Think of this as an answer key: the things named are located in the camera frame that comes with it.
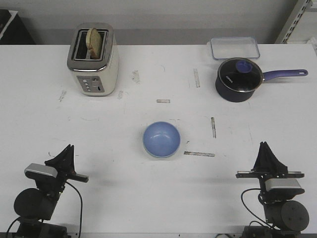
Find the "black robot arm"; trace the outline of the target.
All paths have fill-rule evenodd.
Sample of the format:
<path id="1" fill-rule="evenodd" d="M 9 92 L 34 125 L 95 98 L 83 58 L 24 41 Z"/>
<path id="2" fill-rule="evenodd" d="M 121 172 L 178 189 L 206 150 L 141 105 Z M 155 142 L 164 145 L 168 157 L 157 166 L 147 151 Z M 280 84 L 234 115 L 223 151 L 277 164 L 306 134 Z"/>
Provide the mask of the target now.
<path id="1" fill-rule="evenodd" d="M 57 156 L 45 161 L 43 165 L 31 163 L 24 170 L 27 178 L 35 181 L 35 188 L 20 192 L 14 201 L 14 211 L 18 215 L 9 225 L 5 236 L 15 222 L 19 222 L 13 238 L 70 238 L 67 228 L 48 224 L 63 193 L 65 186 L 72 187 L 80 199 L 79 232 L 82 234 L 83 199 L 79 190 L 68 182 L 69 179 L 87 183 L 89 177 L 76 173 L 74 166 L 74 146 L 67 145 Z"/>
<path id="2" fill-rule="evenodd" d="M 298 179 L 302 172 L 291 172 L 273 154 L 266 142 L 261 142 L 253 168 L 238 171 L 236 177 L 256 178 L 260 187 L 258 201 L 264 208 L 265 218 L 256 216 L 242 232 L 243 238 L 296 238 L 309 224 L 305 206 L 295 201 L 305 190 Z"/>

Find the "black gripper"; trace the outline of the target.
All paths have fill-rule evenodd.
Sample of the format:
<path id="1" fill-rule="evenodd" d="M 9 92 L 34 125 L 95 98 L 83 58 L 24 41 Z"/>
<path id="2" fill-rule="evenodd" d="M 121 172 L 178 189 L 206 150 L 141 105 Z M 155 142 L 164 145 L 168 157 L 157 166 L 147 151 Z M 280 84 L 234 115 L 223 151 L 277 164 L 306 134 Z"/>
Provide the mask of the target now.
<path id="1" fill-rule="evenodd" d="M 253 168 L 249 171 L 237 171 L 235 176 L 237 179 L 258 179 L 264 183 L 268 179 L 301 179 L 305 174 L 288 170 L 274 155 L 268 143 L 261 142 Z"/>
<path id="2" fill-rule="evenodd" d="M 45 165 L 53 167 L 57 170 L 58 175 L 65 181 L 68 179 L 85 182 L 89 181 L 89 177 L 76 173 L 74 166 L 74 146 L 68 144 L 57 156 L 45 161 Z"/>

